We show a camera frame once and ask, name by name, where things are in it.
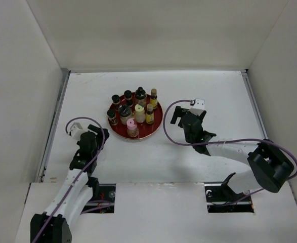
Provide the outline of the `pink-cap spice jar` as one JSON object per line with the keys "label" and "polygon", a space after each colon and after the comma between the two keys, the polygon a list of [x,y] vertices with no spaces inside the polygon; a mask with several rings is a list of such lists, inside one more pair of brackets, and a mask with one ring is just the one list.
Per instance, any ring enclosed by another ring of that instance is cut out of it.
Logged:
{"label": "pink-cap spice jar", "polygon": [[131,138],[135,138],[139,135],[139,128],[134,118],[130,118],[126,122],[127,133]]}

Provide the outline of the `yellow sauce bottle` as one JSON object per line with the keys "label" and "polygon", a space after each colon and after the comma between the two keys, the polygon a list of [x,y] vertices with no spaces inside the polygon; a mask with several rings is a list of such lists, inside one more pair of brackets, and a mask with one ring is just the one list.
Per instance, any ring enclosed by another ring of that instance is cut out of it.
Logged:
{"label": "yellow sauce bottle", "polygon": [[155,110],[158,106],[158,100],[157,100],[157,89],[151,90],[150,95],[150,104],[153,106],[153,109]]}
{"label": "yellow sauce bottle", "polygon": [[150,103],[146,106],[146,123],[149,125],[154,123],[154,109]]}

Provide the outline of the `black-knob spice jar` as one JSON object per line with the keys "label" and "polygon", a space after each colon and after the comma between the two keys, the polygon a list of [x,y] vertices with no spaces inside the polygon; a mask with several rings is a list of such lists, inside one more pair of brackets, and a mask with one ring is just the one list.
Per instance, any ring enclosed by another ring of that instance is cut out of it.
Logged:
{"label": "black-knob spice jar", "polygon": [[146,107],[147,94],[142,87],[138,87],[138,89],[135,91],[135,104],[139,104],[142,107]]}
{"label": "black-knob spice jar", "polygon": [[123,125],[126,125],[126,122],[132,118],[132,109],[130,106],[126,104],[122,104],[118,108],[118,113],[120,117],[120,121]]}

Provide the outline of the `yellow-cap spice jar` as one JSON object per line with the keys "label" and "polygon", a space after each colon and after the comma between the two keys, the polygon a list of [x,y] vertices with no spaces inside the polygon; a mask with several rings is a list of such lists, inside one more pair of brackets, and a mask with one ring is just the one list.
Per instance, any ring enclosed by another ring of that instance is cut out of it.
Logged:
{"label": "yellow-cap spice jar", "polygon": [[140,124],[146,120],[145,108],[141,104],[135,105],[135,120]]}

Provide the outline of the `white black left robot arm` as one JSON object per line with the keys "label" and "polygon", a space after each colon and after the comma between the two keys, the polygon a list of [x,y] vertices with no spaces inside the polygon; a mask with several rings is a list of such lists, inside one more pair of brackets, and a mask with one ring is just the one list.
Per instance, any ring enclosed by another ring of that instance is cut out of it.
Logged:
{"label": "white black left robot arm", "polygon": [[99,153],[109,138],[107,129],[88,125],[84,130],[74,123],[69,135],[77,140],[78,150],[58,194],[42,214],[30,221],[30,242],[72,242],[72,225],[87,202],[100,196],[99,182],[92,176]]}

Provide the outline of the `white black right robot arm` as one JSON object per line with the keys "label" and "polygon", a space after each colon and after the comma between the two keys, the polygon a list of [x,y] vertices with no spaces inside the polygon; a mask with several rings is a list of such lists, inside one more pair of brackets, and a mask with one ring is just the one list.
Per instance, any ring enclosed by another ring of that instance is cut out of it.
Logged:
{"label": "white black right robot arm", "polygon": [[205,110],[175,107],[171,124],[177,123],[184,130],[185,140],[193,149],[207,156],[218,156],[238,161],[250,167],[243,173],[233,172],[222,182],[221,194],[233,200],[239,193],[265,189],[278,193],[294,170],[294,165],[273,142],[249,140],[230,142],[221,140],[216,134],[202,127]]}

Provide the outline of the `small black-cap spice bottle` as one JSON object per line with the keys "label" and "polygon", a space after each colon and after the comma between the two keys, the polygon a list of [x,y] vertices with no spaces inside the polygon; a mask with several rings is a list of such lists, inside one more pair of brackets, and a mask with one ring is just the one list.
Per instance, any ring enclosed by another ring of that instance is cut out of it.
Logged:
{"label": "small black-cap spice bottle", "polygon": [[109,123],[112,126],[116,126],[118,124],[118,120],[116,118],[116,112],[114,109],[109,109],[107,111],[107,117],[108,117]]}
{"label": "small black-cap spice bottle", "polygon": [[126,90],[124,92],[124,97],[125,97],[125,101],[126,101],[126,105],[128,105],[129,107],[133,106],[133,94],[130,90]]}
{"label": "small black-cap spice bottle", "polygon": [[114,109],[115,109],[116,111],[118,111],[119,106],[120,106],[120,96],[117,95],[117,94],[115,94],[115,95],[113,95],[113,96],[111,97],[111,99],[112,99],[112,102],[113,102],[113,105],[114,105]]}

